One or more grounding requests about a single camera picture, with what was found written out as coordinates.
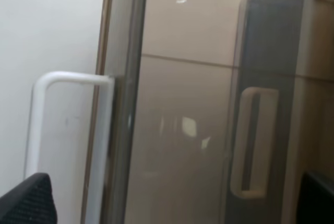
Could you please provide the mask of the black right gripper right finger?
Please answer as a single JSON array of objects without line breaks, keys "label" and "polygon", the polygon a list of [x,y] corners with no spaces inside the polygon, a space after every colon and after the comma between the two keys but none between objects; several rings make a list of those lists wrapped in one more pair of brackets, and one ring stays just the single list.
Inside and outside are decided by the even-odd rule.
[{"label": "black right gripper right finger", "polygon": [[333,224],[333,180],[306,172],[299,194],[299,223]]}]

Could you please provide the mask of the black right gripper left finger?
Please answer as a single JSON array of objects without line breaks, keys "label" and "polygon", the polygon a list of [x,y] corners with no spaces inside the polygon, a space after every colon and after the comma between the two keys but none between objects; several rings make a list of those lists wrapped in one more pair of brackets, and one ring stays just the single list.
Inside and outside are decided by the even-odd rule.
[{"label": "black right gripper left finger", "polygon": [[1,223],[57,223],[52,183],[35,173],[1,196]]}]

